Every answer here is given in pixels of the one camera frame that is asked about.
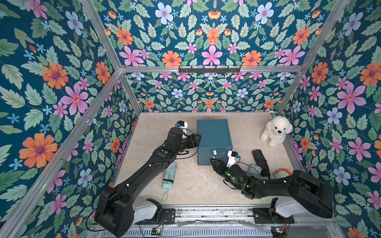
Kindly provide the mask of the teal plastic drawer cabinet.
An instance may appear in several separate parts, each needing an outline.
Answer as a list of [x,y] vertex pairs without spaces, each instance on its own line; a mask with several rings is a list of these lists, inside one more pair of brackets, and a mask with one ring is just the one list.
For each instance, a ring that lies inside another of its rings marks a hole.
[[227,119],[197,120],[197,134],[201,136],[197,152],[199,166],[211,166],[210,159],[228,162],[233,143]]

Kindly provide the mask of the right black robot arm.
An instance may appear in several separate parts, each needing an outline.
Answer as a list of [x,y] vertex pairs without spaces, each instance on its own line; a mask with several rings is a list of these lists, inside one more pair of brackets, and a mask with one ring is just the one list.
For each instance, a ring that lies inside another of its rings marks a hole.
[[291,197],[316,216],[333,217],[333,188],[312,175],[295,170],[292,175],[284,178],[260,179],[248,176],[237,164],[227,167],[224,161],[213,158],[210,162],[213,170],[231,184],[231,188],[240,190],[248,199]]

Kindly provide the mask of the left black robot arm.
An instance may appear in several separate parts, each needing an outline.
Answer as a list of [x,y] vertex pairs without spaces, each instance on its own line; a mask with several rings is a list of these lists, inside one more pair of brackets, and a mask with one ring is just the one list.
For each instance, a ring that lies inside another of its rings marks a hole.
[[124,235],[138,217],[133,204],[139,194],[176,160],[179,153],[197,148],[200,141],[201,135],[187,135],[181,128],[171,128],[164,143],[140,169],[115,187],[101,192],[94,209],[94,221],[118,238]]

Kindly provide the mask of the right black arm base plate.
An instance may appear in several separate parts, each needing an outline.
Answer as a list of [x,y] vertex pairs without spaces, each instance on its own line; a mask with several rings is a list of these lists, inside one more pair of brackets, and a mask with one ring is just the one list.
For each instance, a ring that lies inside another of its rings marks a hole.
[[269,208],[253,208],[253,216],[256,224],[294,224],[293,216],[284,218],[275,211],[278,198],[273,198]]

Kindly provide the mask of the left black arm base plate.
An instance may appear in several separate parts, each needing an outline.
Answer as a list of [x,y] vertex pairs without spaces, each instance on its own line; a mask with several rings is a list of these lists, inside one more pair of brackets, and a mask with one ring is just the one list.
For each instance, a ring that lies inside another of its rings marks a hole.
[[133,204],[134,225],[174,224],[176,209],[163,208],[163,205],[154,199],[147,199],[142,203]]

